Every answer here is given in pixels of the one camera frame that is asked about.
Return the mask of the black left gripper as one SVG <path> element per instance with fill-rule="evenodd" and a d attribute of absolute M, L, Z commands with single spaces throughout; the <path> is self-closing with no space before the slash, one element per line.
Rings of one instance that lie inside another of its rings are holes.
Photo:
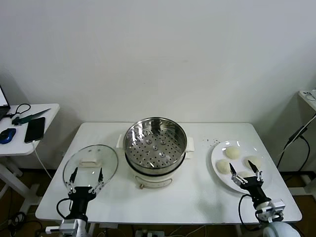
<path fill-rule="evenodd" d="M 75 187 L 75 178 L 77 175 L 78 168 L 76 167 L 73 173 L 70 175 L 69 181 L 65 182 L 69 198 L 73 202 L 69 219 L 87 219 L 86 211 L 88 203 L 95 199 L 95 195 L 104 187 L 104 176 L 103 170 L 100 168 L 97 183 L 92 187 Z"/>

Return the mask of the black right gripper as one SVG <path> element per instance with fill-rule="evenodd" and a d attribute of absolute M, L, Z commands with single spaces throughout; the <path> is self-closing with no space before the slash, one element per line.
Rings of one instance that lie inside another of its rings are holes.
<path fill-rule="evenodd" d="M 255 173 L 255 176 L 242 178 L 241 176 L 237 175 L 233 165 L 229 163 L 230 172 L 232 174 L 231 179 L 235 184 L 240 185 L 241 189 L 247 190 L 249 192 L 253 202 L 253 206 L 259 206 L 264 202 L 269 202 L 269 198 L 265 195 L 264 191 L 262 190 L 262 171 L 259 171 L 257 166 L 253 164 L 250 160 L 248 160 L 248 163 L 253 172 Z"/>

